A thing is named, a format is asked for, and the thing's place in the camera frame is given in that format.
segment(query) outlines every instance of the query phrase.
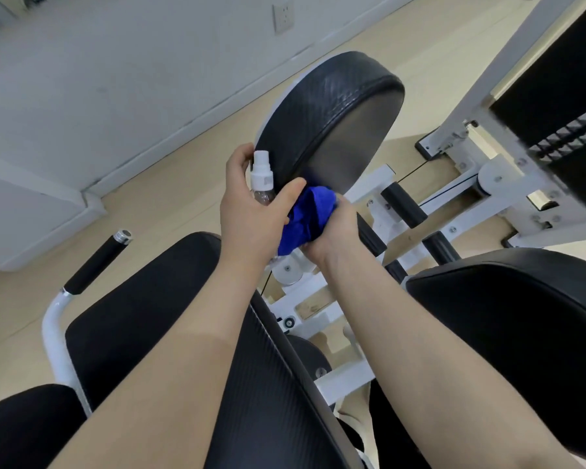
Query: black foam handle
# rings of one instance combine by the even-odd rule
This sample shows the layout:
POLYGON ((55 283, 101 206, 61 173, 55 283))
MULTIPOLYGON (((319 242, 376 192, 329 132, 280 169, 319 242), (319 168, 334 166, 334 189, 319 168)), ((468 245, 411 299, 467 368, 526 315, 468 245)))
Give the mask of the black foam handle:
POLYGON ((393 277, 395 281, 399 284, 404 281, 404 278, 408 276, 408 273, 404 269, 404 267, 399 263, 398 259, 393 260, 387 266, 384 267, 386 271, 389 272, 389 275, 393 277))
POLYGON ((411 229, 427 219, 419 204, 397 182, 384 189, 381 195, 411 229))
POLYGON ((440 230, 427 236, 421 242, 439 265, 460 260, 460 255, 440 230))
POLYGON ((373 253, 373 256, 380 256, 386 250, 386 244, 377 236, 367 221, 357 214, 358 236, 360 241, 373 253))
POLYGON ((80 294, 87 289, 94 279, 124 251, 130 241, 130 232, 124 230, 110 236, 102 246, 74 273, 63 289, 70 294, 80 294))

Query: white spray nozzle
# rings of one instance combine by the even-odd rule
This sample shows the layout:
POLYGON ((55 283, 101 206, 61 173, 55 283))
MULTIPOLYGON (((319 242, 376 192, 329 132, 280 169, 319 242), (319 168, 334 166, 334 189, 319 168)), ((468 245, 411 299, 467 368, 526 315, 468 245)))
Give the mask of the white spray nozzle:
POLYGON ((250 173, 253 191, 271 191, 273 189, 273 173, 269 165, 269 151, 254 151, 254 164, 250 173))

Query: electrical socket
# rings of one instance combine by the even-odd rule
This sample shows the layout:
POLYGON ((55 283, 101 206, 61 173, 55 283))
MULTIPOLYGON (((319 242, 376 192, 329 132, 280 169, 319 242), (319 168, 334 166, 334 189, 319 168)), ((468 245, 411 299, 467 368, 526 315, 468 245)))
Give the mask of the electrical socket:
POLYGON ((273 5, 273 26, 276 34, 293 28, 294 22, 293 0, 286 0, 281 5, 273 5))

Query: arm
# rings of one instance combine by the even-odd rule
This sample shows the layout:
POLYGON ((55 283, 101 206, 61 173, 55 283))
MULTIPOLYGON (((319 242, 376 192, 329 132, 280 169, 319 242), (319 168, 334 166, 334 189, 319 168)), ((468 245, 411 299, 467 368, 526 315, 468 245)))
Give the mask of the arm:
POLYGON ((187 310, 68 442, 58 468, 202 468, 241 323, 305 185, 269 206, 245 183, 251 144, 226 165, 219 264, 187 310))
POLYGON ((360 243, 344 199, 309 244, 385 395, 435 469, 580 467, 516 390, 360 243))

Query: blue cloth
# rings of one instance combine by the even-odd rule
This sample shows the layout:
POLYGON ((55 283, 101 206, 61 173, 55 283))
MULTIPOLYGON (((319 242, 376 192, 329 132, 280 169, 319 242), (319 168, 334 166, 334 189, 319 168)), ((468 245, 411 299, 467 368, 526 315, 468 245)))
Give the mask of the blue cloth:
POLYGON ((319 237, 335 209, 334 191, 323 186, 304 189, 289 212, 289 223, 282 230, 278 255, 288 255, 319 237))

